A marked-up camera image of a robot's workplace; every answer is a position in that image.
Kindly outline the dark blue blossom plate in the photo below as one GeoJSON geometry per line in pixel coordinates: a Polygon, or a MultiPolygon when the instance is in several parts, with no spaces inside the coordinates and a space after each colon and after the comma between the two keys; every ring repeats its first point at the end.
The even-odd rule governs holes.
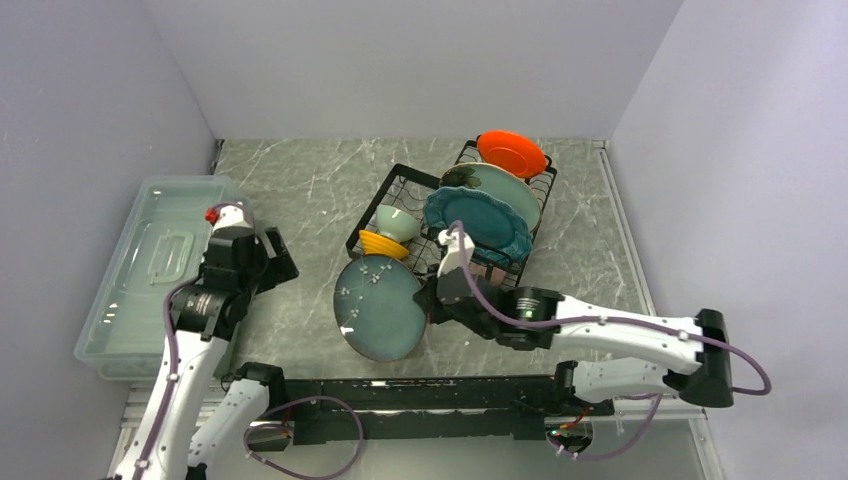
{"type": "Polygon", "coordinates": [[[364,255],[340,272],[333,312],[344,340],[377,362],[407,357],[421,341],[428,318],[415,302],[421,289],[415,274],[385,255],[364,255]]]}

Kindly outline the teal scalloped plate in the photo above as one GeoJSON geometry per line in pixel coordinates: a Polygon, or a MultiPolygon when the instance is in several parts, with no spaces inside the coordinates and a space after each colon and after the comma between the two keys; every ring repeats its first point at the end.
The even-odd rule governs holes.
{"type": "Polygon", "coordinates": [[[475,252],[508,265],[526,260],[532,251],[527,223],[511,206],[487,193],[465,187],[441,187],[425,200],[425,225],[448,229],[456,221],[475,243],[475,252]]]}

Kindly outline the yellow ribbed bowl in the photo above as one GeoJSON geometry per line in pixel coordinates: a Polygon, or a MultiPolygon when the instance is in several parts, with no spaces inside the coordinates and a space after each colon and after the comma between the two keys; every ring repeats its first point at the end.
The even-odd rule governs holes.
{"type": "Polygon", "coordinates": [[[383,255],[396,260],[403,260],[409,255],[409,250],[401,243],[379,233],[369,230],[359,230],[359,241],[366,255],[383,255]]]}

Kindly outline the light green ceramic bowl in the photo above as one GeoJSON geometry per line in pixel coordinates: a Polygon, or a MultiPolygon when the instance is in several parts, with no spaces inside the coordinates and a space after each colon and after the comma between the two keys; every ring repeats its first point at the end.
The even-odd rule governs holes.
{"type": "Polygon", "coordinates": [[[419,235],[420,222],[406,211],[386,204],[376,209],[377,233],[403,244],[419,235]]]}

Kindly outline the black wire dish rack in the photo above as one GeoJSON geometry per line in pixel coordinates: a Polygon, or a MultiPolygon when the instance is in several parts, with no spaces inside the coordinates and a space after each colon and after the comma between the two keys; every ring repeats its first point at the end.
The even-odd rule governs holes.
{"type": "Polygon", "coordinates": [[[557,171],[552,158],[532,140],[490,131],[469,140],[453,165],[431,175],[393,166],[348,236],[350,258],[375,253],[387,233],[378,212],[411,218],[411,232],[392,240],[400,258],[419,275],[440,257],[437,237],[461,221],[474,245],[473,272],[496,286],[514,287],[533,249],[557,171]]]}

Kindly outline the light green flower plate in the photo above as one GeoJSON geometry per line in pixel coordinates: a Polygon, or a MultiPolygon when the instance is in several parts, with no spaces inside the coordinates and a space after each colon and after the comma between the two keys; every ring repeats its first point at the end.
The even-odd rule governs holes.
{"type": "Polygon", "coordinates": [[[492,164],[456,164],[440,176],[441,186],[479,190],[507,203],[524,219],[531,233],[541,222],[542,207],[531,188],[519,177],[492,164]]]}

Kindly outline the orange plate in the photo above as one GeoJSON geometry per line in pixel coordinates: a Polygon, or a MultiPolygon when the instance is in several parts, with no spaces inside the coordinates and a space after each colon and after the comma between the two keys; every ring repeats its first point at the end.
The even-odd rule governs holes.
{"type": "Polygon", "coordinates": [[[534,141],[514,132],[487,131],[477,138],[476,144],[484,162],[522,179],[542,173],[548,165],[547,157],[534,141]]]}

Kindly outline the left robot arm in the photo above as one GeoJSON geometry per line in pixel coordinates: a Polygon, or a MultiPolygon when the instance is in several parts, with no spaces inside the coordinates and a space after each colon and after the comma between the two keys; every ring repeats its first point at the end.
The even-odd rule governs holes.
{"type": "Polygon", "coordinates": [[[210,479],[223,453],[259,417],[287,406],[283,370],[239,367],[211,416],[197,423],[214,371],[253,298],[295,279],[299,271],[279,230],[247,221],[216,224],[197,278],[166,295],[163,359],[147,408],[115,479],[210,479]]]}

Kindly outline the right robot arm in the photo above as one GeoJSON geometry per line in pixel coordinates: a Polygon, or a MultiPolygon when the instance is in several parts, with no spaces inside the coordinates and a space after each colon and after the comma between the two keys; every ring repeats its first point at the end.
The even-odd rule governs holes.
{"type": "Polygon", "coordinates": [[[499,288],[461,270],[425,281],[413,300],[440,324],[456,321],[476,335],[518,351],[588,348],[604,361],[563,361],[551,401],[574,415],[613,397],[675,394],[700,407],[734,403],[726,323],[721,312],[657,317],[592,305],[537,287],[499,288]]]}

